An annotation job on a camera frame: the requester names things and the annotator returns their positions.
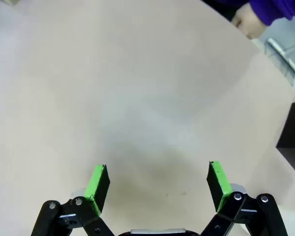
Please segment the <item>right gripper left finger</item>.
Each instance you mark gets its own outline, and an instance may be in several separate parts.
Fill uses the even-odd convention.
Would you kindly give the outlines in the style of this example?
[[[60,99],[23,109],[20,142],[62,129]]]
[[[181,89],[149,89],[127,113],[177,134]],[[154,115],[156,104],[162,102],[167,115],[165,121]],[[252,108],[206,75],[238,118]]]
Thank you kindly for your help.
[[[46,201],[32,230],[33,236],[68,236],[75,228],[83,228],[88,236],[112,236],[113,232],[100,215],[110,185],[106,165],[94,168],[84,194],[60,204]]]

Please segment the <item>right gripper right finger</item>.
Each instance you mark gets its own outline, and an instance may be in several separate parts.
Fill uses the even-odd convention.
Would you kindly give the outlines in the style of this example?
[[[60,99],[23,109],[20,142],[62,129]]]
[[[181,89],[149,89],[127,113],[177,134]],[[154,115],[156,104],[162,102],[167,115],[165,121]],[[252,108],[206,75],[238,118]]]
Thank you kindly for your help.
[[[216,214],[202,236],[227,236],[234,224],[243,224],[251,236],[286,236],[287,230],[275,198],[262,193],[251,198],[233,189],[219,161],[211,161],[207,183]]]

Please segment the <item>person's left hand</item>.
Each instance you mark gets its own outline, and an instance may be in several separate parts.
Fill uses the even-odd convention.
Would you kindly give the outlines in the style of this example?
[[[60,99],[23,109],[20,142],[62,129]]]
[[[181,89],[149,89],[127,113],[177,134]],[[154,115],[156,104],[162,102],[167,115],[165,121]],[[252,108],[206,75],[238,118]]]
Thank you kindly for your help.
[[[267,25],[255,14],[250,3],[246,3],[236,11],[231,23],[248,39],[259,38],[267,29]]]

